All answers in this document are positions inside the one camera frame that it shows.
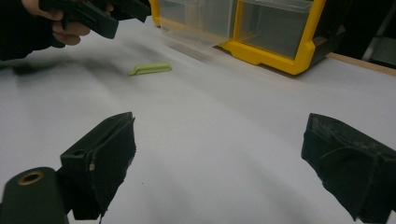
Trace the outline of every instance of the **green object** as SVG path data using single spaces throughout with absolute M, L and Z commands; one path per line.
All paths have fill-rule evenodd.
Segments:
M 129 76 L 142 75 L 147 73 L 167 72 L 172 70 L 170 63 L 141 63 L 128 72 Z

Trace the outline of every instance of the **black sleeve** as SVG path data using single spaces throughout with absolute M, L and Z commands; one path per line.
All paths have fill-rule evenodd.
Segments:
M 48 48 L 51 25 L 52 21 L 28 13 L 21 0 L 0 0 L 0 61 Z

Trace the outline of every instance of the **transparent drawer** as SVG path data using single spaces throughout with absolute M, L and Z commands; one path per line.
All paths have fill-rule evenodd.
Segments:
M 193 47 L 213 47 L 231 38 L 234 0 L 160 0 L 164 35 Z
M 313 1 L 241 0 L 236 40 L 294 59 Z

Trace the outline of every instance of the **human hand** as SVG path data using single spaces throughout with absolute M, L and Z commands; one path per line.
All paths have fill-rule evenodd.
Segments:
M 70 21 L 67 23 L 67 29 L 64 30 L 62 27 L 61 20 L 64 17 L 64 13 L 58 9 L 52 9 L 49 12 L 43 11 L 39 8 L 39 0 L 21 0 L 26 10 L 34 15 L 47 18 L 54 21 L 52 24 L 53 36 L 66 45 L 76 45 L 81 41 L 81 36 L 90 33 L 90 29 L 77 21 Z M 109 4 L 106 7 L 106 12 L 109 13 L 114 7 Z

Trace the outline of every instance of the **white table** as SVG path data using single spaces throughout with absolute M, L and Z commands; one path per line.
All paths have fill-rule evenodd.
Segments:
M 114 40 L 92 33 L 0 63 L 1 192 L 22 171 L 58 169 L 100 121 L 133 111 L 137 153 L 103 223 L 355 223 L 301 159 L 305 125 L 330 116 L 396 148 L 396 77 L 334 59 L 288 77 L 206 53 L 167 47 L 148 19 L 123 21 Z M 126 75 L 154 62 L 173 70 Z M 16 76 L 18 63 L 53 66 Z

